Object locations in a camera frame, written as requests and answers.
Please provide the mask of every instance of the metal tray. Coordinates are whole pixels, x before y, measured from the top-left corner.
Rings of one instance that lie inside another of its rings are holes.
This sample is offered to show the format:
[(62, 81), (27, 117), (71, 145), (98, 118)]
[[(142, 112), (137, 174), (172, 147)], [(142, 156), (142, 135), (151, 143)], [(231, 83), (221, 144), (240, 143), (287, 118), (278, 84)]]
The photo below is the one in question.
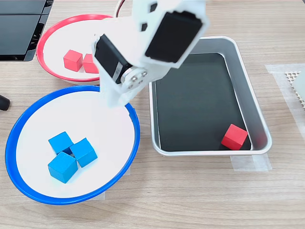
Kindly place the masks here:
[[(228, 37), (201, 38), (180, 69), (150, 83), (152, 144), (164, 156), (261, 155), (272, 139), (241, 55)], [(230, 124), (241, 150), (221, 145)]]

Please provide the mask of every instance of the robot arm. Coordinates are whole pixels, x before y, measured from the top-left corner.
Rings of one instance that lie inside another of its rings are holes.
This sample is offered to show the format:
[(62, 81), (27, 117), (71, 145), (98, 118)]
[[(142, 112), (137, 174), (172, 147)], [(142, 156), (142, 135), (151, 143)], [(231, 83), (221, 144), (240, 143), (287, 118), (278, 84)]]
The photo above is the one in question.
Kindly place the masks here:
[(131, 17), (103, 20), (92, 53), (108, 105), (179, 68), (208, 24), (205, 0), (134, 0)]

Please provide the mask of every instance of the wooden table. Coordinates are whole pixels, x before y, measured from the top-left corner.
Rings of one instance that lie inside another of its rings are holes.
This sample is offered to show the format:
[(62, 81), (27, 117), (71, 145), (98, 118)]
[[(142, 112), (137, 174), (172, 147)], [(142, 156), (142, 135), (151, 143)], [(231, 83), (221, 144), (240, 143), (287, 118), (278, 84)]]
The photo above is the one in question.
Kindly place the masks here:
[[(67, 17), (113, 14), (116, 1), (56, 1), (45, 31)], [(126, 2), (122, 15), (129, 15)], [(5, 167), (5, 145), (19, 116), (36, 100), (70, 86), (31, 62), (0, 62), (0, 228), (19, 229), (304, 229), (305, 142), (265, 64), (305, 62), (305, 5), (301, 0), (207, 2), (209, 35), (236, 40), (274, 145), (273, 170), (234, 172), (230, 158), (163, 157), (153, 150), (148, 90), (133, 99), (141, 145), (106, 199), (49, 206), (21, 194)]]

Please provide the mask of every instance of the tape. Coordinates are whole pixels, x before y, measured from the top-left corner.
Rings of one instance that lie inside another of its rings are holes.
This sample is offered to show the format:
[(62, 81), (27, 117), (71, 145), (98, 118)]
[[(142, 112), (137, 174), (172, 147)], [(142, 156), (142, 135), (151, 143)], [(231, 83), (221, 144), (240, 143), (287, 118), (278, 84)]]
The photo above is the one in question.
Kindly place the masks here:
[(268, 172), (272, 169), (268, 154), (230, 156), (235, 172)]
[(273, 75), (298, 129), (305, 139), (305, 114), (303, 104), (291, 86), (293, 80), (290, 79), (291, 77), (287, 77), (289, 73), (305, 72), (305, 63), (269, 64), (265, 65), (265, 67)]
[[(126, 171), (126, 173), (124, 174), (124, 176), (129, 176), (131, 174), (131, 168), (129, 167), (129, 169)], [(87, 201), (95, 201), (95, 200), (105, 200), (105, 196), (106, 196), (106, 192), (103, 192), (101, 194), (99, 194), (96, 197), (93, 197), (91, 199), (88, 199)]]
[(87, 201), (105, 200), (105, 195), (106, 195), (106, 192), (103, 192), (96, 197), (88, 199)]

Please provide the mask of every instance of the red cube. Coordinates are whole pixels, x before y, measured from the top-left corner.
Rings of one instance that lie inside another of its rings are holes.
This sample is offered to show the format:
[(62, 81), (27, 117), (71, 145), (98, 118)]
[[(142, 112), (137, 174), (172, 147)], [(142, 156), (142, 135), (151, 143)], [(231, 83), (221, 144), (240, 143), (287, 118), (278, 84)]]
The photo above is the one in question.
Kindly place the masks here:
[(86, 73), (99, 73), (98, 68), (93, 63), (92, 54), (86, 54), (82, 64)]
[(224, 135), (224, 138), (221, 142), (224, 146), (228, 147), (231, 150), (240, 150), (243, 146), (248, 132), (231, 124), (229, 129)]
[(82, 54), (73, 50), (69, 50), (63, 57), (66, 69), (78, 72), (82, 67)]

